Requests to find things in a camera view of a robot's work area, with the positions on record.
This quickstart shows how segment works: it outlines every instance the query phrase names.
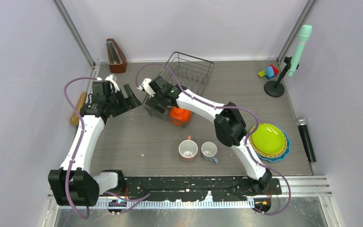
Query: black metal plate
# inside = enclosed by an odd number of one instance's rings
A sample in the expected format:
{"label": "black metal plate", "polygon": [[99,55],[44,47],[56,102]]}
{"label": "black metal plate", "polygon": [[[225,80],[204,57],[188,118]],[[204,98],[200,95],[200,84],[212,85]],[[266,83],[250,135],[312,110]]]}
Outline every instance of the black metal plate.
{"label": "black metal plate", "polygon": [[[246,201],[255,196],[252,180],[243,176],[191,176],[191,177],[125,177],[130,197],[151,195],[147,201],[202,201],[211,191],[213,201]],[[270,188],[274,195],[282,194],[279,180],[272,178]]]}

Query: white mug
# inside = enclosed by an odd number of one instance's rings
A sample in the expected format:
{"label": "white mug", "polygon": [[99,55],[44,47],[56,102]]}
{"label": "white mug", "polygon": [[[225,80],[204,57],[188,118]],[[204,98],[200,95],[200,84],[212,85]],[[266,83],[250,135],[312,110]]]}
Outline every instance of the white mug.
{"label": "white mug", "polygon": [[179,145],[179,154],[184,161],[191,162],[198,153],[198,146],[192,140],[185,140]]}
{"label": "white mug", "polygon": [[217,147],[213,142],[205,142],[201,146],[201,155],[205,160],[210,160],[211,162],[218,164],[218,159],[215,157],[217,153]]}

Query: microphone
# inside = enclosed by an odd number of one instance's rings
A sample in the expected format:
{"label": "microphone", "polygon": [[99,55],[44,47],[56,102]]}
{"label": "microphone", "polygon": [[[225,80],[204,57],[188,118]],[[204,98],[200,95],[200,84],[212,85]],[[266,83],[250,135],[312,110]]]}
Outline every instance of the microphone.
{"label": "microphone", "polygon": [[315,158],[314,150],[312,149],[310,134],[308,133],[307,129],[307,119],[305,117],[297,117],[296,122],[308,161],[316,162],[317,159]]}
{"label": "microphone", "polygon": [[311,25],[303,25],[300,29],[300,32],[298,33],[298,44],[295,48],[294,55],[290,62],[291,67],[289,69],[289,77],[291,77],[293,75],[293,73],[295,72],[295,70],[297,69],[297,65],[298,65],[298,62],[300,61],[301,54],[303,53],[307,40],[311,36],[311,32],[312,32]]}

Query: white wall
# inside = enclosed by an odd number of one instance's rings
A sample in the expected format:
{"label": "white wall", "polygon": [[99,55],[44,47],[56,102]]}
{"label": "white wall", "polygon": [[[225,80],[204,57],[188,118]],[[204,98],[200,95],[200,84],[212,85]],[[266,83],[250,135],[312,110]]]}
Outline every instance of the white wall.
{"label": "white wall", "polygon": [[[90,67],[51,0],[0,1],[0,227],[35,227],[74,135],[63,86]],[[78,100],[86,83],[69,88]]]}
{"label": "white wall", "polygon": [[363,226],[363,0],[319,0],[300,67],[286,81],[317,169],[348,227]]}
{"label": "white wall", "polygon": [[211,60],[274,59],[307,0],[62,0],[95,61],[114,38],[129,61],[173,51]]}

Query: black microphone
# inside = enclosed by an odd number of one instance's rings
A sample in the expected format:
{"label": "black microphone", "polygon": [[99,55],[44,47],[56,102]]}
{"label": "black microphone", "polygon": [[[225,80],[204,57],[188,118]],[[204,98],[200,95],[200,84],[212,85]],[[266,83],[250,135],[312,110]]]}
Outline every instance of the black microphone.
{"label": "black microphone", "polygon": [[300,132],[302,145],[304,146],[305,154],[307,155],[309,162],[316,162],[317,159],[314,155],[314,149],[312,148],[310,134],[307,129],[307,119],[305,117],[297,117],[296,119],[298,131]]}

